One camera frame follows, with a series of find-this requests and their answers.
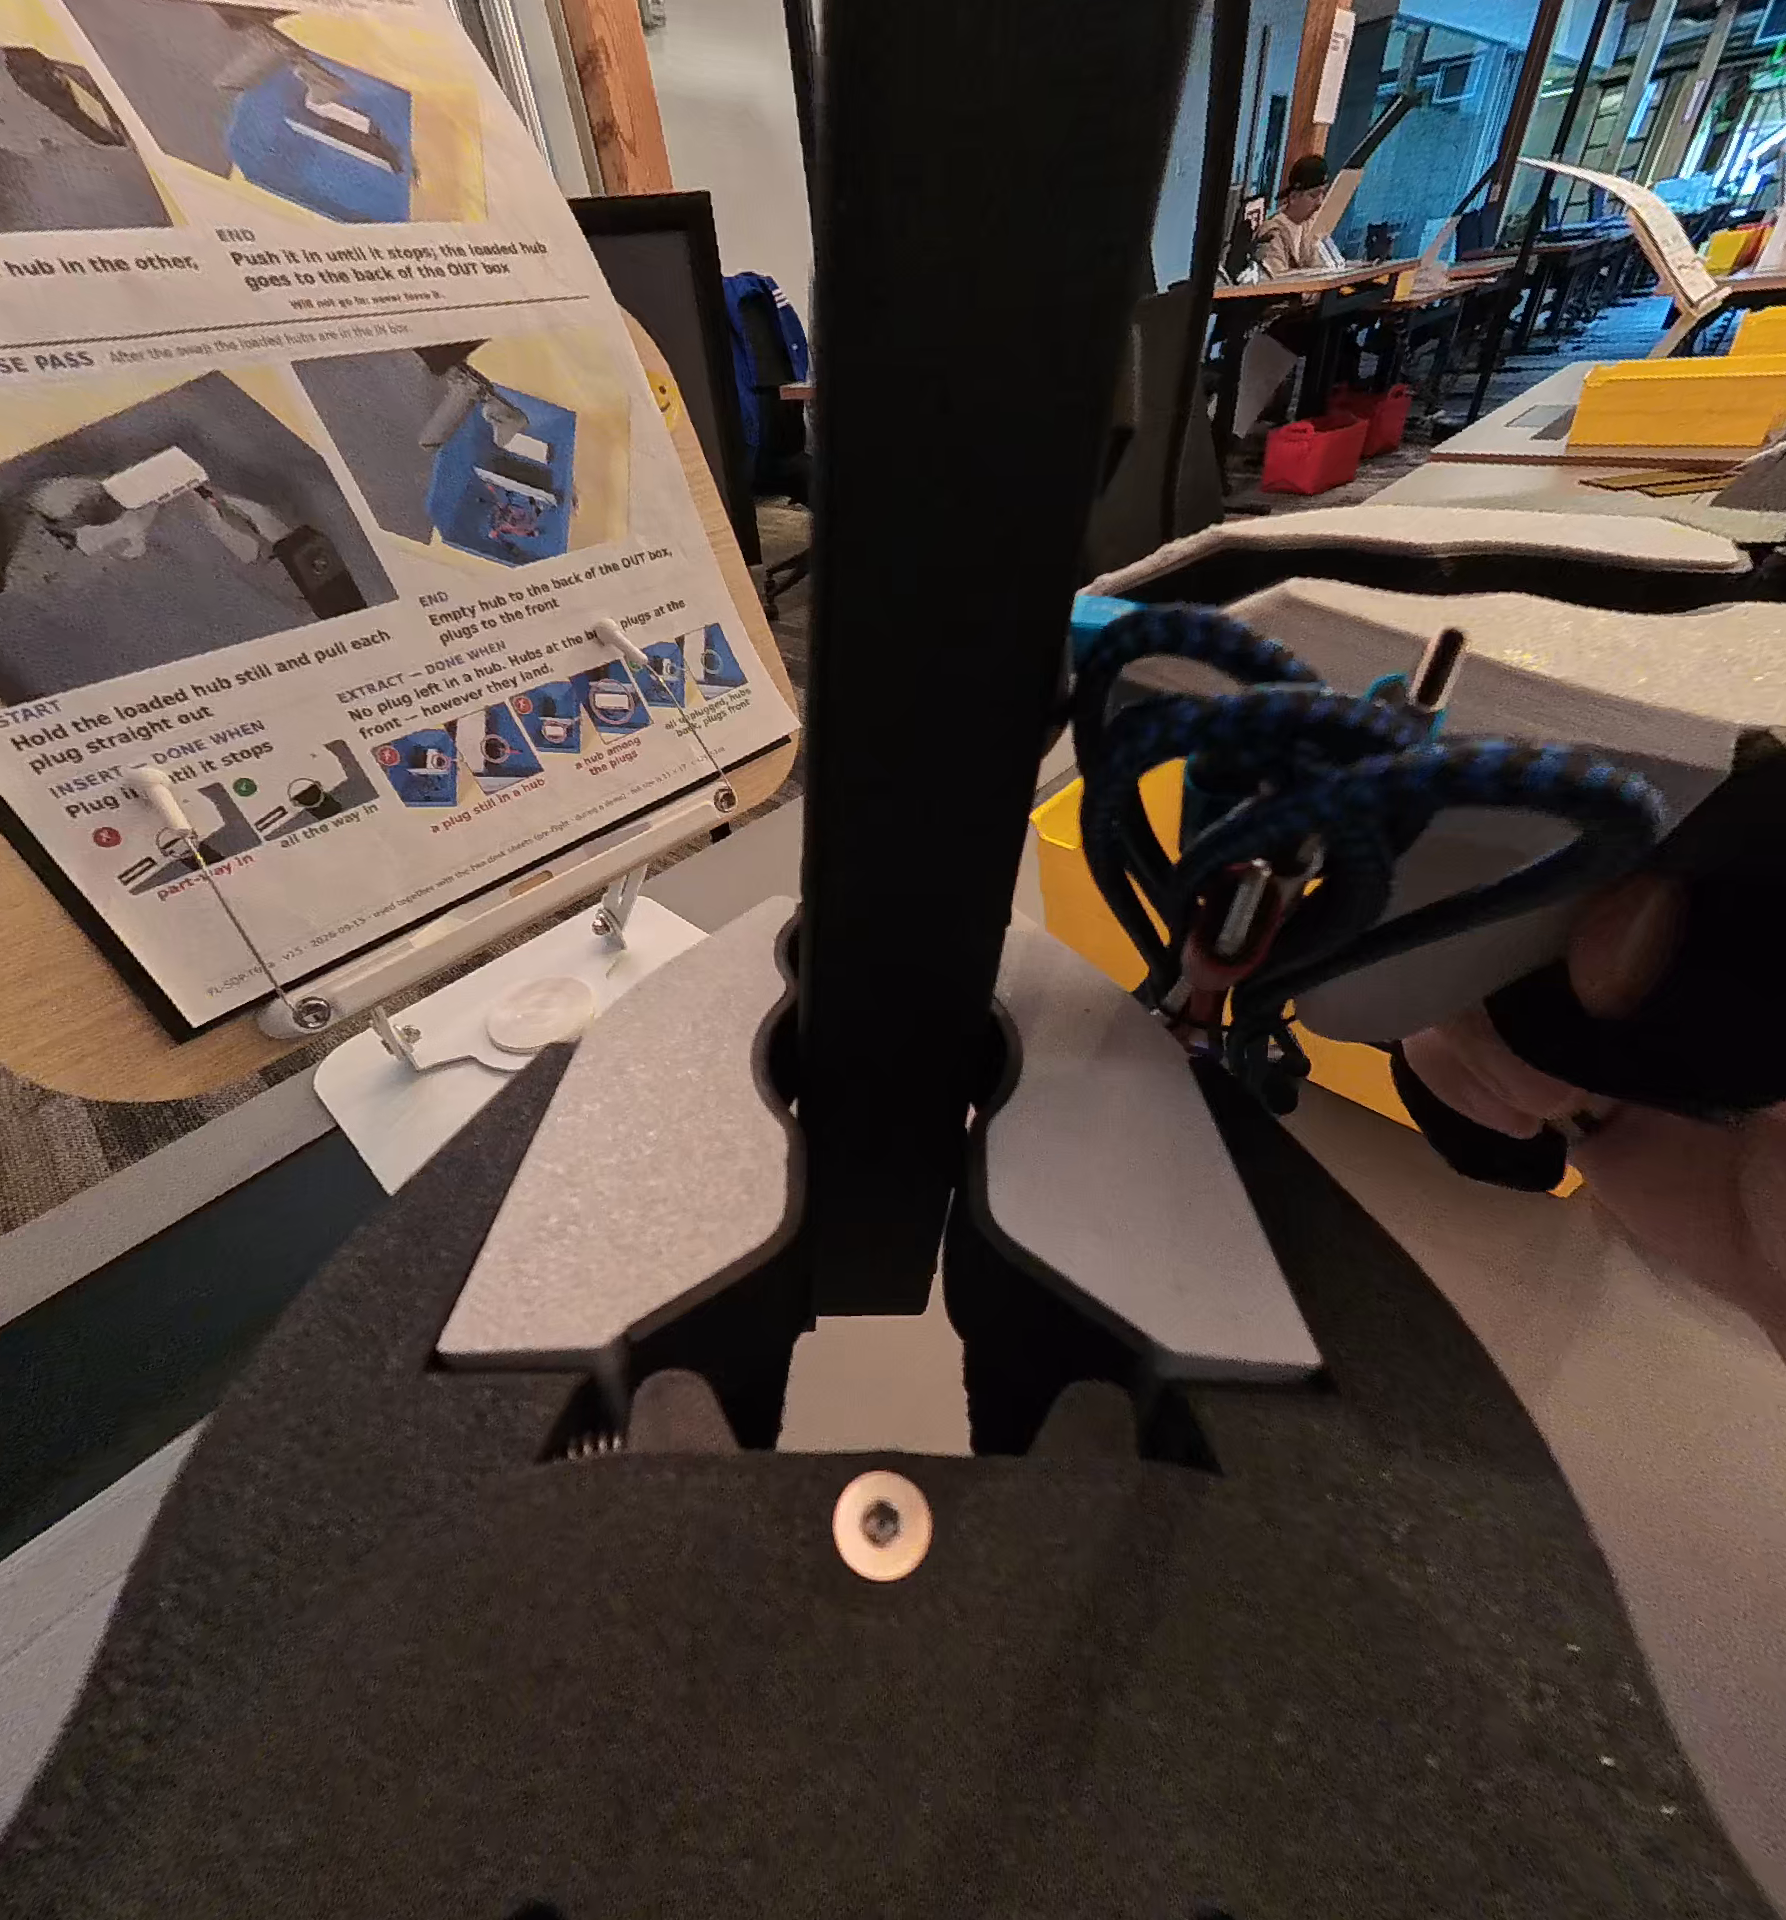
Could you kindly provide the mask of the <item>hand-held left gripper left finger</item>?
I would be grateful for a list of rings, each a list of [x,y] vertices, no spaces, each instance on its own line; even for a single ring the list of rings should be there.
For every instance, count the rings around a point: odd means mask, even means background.
[[[759,901],[592,1023],[440,1331],[448,1368],[628,1372],[783,1245],[797,1147],[763,1039],[792,916]]]

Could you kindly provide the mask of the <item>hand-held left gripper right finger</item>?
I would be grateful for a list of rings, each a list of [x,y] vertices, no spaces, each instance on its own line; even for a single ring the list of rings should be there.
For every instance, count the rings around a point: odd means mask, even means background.
[[[1009,926],[971,1220],[1160,1381],[1307,1381],[1320,1356],[1187,1054],[1037,924]]]

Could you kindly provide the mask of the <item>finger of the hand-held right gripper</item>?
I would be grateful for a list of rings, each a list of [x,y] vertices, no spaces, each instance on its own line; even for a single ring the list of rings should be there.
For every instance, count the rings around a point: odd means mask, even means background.
[[[1749,635],[1756,608],[1596,612],[1523,593],[1293,580],[1229,612],[1341,693],[1406,675],[1457,629],[1446,732],[1578,748],[1643,777],[1670,824],[1731,774],[1747,735],[1786,735],[1786,636]]]
[[[1756,567],[1735,542],[1659,517],[1365,502],[1224,521],[1097,577],[1080,594],[1234,608],[1301,580],[1667,614],[1751,598]]]

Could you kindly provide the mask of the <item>black usb hub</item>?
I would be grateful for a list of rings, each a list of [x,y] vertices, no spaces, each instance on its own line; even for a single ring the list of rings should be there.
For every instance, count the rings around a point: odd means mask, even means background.
[[[818,1316],[965,1164],[1196,5],[824,5],[797,1110]]]

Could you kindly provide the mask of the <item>person's right hand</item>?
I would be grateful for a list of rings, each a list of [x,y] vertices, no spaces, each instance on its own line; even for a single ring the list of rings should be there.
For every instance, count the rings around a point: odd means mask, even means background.
[[[1630,877],[1564,960],[1397,1055],[1500,1139],[1564,1136],[1631,1245],[1786,1364],[1786,877]]]

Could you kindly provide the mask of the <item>white stand base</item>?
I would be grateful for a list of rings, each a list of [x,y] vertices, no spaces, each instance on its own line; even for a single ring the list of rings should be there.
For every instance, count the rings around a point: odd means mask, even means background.
[[[339,1044],[312,1089],[383,1192],[397,1192],[479,1115],[534,1050],[548,1017],[568,1013],[578,1044],[618,998],[705,939],[659,901],[637,901],[624,934],[563,923]]]

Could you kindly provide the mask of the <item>black chair with grey seat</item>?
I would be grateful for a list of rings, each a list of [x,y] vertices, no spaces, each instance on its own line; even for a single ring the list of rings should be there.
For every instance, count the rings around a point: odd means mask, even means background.
[[[1224,493],[1202,382],[1204,353],[1190,283],[1135,303],[1114,394],[1103,477],[1082,543],[1090,579],[1140,563],[1223,519]]]

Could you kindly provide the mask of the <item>instruction sheet on stand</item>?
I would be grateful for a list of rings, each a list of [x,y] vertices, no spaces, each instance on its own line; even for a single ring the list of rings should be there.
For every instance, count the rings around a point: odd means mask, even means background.
[[[0,1065],[209,1090],[783,781],[604,292],[0,341]]]

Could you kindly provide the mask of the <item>printed instruction sheet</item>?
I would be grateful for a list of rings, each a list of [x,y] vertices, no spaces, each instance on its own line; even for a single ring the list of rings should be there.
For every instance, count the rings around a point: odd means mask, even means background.
[[[799,732],[451,5],[0,5],[0,821],[188,1039]]]

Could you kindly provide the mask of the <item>blue striped jacket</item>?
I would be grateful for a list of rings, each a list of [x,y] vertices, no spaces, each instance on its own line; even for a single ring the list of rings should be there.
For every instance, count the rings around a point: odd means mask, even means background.
[[[779,285],[762,274],[723,275],[741,438],[749,462],[759,466],[785,388],[811,376],[804,324]]]

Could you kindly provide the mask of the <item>black monitor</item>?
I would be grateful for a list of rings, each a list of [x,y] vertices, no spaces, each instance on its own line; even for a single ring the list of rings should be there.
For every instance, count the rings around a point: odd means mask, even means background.
[[[618,306],[659,347],[745,564],[762,563],[714,207],[705,192],[570,200]]]

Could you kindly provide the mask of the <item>wooden post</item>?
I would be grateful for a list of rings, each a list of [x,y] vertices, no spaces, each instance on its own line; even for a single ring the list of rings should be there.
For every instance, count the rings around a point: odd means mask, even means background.
[[[604,195],[674,190],[637,2],[562,2],[570,59]]]

